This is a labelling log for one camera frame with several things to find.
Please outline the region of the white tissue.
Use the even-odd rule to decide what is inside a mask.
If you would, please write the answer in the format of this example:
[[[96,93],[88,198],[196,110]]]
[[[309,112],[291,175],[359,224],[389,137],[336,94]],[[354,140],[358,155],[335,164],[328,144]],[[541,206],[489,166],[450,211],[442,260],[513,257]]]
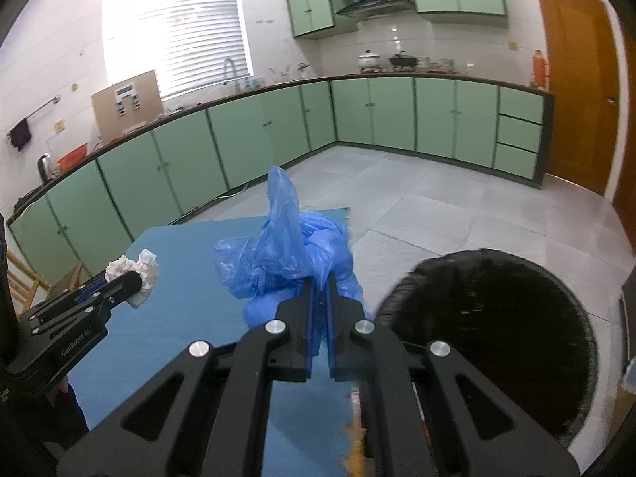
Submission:
[[[126,298],[130,307],[138,309],[150,297],[159,279],[159,263],[156,255],[148,249],[141,250],[136,261],[122,255],[108,264],[105,269],[105,280],[110,283],[126,272],[136,272],[141,281],[140,290]]]

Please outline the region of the blue plastic bag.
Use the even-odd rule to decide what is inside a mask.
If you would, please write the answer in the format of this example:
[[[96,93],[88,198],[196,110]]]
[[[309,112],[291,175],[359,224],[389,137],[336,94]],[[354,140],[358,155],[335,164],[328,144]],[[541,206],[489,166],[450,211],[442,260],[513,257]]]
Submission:
[[[268,169],[268,217],[259,237],[231,237],[213,247],[223,287],[245,299],[248,328],[274,319],[278,305],[300,295],[303,281],[323,290],[335,276],[339,295],[360,301],[346,228],[315,210],[302,211],[297,190],[283,168]]]

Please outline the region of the green lower kitchen cabinets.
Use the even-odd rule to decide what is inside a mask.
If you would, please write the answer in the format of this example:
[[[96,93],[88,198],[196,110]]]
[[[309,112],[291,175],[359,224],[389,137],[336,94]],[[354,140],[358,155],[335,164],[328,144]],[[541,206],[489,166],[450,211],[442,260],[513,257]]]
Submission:
[[[554,98],[464,76],[335,76],[225,97],[106,144],[40,187],[8,220],[45,280],[90,275],[146,229],[192,217],[271,166],[336,144],[445,161],[540,186]]]

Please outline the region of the black trash bin with bag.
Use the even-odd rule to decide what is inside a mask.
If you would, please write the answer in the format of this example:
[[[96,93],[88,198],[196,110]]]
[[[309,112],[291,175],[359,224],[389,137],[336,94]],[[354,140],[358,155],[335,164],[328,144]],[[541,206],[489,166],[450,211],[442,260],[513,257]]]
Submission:
[[[449,343],[564,447],[581,431],[596,339],[578,298],[542,266],[488,249],[428,258],[375,319],[414,345]]]

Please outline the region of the wooden stool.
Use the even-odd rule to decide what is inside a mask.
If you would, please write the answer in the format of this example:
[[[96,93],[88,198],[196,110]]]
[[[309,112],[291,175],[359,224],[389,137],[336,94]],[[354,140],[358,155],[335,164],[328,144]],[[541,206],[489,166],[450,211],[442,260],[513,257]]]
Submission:
[[[22,262],[11,251],[6,253],[8,258],[8,281],[12,301],[18,307],[18,312],[25,312],[35,305],[35,298],[44,294],[45,299],[54,298],[60,294],[77,290],[84,264],[77,263],[56,283],[48,283],[26,263]]]

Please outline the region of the steel kettle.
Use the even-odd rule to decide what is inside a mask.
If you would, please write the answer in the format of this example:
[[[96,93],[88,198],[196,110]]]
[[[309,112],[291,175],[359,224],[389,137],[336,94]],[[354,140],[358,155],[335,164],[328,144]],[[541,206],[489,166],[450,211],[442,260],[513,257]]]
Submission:
[[[43,154],[37,161],[38,173],[43,185],[55,179],[56,168],[49,153]]]

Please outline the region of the red basin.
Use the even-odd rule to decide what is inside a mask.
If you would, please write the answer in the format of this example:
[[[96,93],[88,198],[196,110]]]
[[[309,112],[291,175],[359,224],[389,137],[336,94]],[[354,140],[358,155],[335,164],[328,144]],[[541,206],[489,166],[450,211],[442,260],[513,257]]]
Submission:
[[[67,171],[80,164],[87,156],[87,144],[82,143],[72,151],[68,152],[64,156],[58,159],[58,168],[62,171]]]

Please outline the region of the dark hanging towel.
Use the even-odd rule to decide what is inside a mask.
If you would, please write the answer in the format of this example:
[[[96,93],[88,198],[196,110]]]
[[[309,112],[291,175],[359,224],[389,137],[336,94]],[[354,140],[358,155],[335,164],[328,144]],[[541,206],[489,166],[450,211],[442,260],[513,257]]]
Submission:
[[[27,118],[23,118],[9,131],[9,140],[11,146],[18,152],[24,150],[31,141],[32,134],[29,128]]]

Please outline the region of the brown cardboard box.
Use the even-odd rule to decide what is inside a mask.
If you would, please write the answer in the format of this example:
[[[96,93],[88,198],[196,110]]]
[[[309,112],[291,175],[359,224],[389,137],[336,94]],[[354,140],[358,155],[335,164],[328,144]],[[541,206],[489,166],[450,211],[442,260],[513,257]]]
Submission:
[[[92,106],[103,144],[149,125],[164,113],[154,70],[97,91]]]

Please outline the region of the sink faucet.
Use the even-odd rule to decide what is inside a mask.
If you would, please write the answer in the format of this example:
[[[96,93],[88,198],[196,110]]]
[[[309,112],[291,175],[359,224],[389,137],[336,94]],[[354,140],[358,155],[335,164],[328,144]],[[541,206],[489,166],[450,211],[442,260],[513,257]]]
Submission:
[[[227,85],[229,83],[233,83],[235,86],[235,91],[239,91],[238,84],[238,76],[235,62],[232,58],[228,57],[224,59],[223,62],[223,80],[222,83]]]

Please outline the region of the white window blinds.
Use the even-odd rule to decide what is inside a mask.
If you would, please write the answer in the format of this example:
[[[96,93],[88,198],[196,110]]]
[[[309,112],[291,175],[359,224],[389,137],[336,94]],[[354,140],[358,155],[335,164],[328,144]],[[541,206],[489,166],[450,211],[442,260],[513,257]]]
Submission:
[[[154,70],[162,99],[250,76],[240,0],[103,0],[103,56],[115,83]]]

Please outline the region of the white cooking pot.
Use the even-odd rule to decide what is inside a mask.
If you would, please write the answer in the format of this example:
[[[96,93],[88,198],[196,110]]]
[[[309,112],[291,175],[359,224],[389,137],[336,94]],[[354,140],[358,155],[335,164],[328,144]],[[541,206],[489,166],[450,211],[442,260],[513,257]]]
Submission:
[[[380,55],[366,50],[358,56],[358,69],[363,73],[376,73],[383,70]]]

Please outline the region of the orange thermos flask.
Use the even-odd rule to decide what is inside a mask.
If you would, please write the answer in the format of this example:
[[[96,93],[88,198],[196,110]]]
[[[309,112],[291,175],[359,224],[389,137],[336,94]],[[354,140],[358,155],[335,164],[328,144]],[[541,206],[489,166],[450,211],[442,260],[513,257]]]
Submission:
[[[533,59],[531,60],[533,65],[533,73],[531,74],[531,81],[533,85],[539,88],[547,87],[547,61],[543,56],[541,50],[535,50],[533,53]]]

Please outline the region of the black wok pan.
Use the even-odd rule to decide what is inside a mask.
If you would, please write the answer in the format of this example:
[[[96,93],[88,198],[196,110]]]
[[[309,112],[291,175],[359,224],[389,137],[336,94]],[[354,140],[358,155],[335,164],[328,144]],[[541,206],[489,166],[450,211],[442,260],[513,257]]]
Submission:
[[[418,58],[406,52],[400,52],[389,58],[389,64],[395,72],[414,72],[418,66]]]

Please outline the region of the range hood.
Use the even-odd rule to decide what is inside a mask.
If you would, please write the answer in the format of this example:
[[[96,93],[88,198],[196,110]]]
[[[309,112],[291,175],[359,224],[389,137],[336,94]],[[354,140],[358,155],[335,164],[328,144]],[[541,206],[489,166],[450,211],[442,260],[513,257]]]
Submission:
[[[415,10],[415,2],[412,0],[360,0],[344,6],[336,14],[354,21],[367,21],[371,18]]]

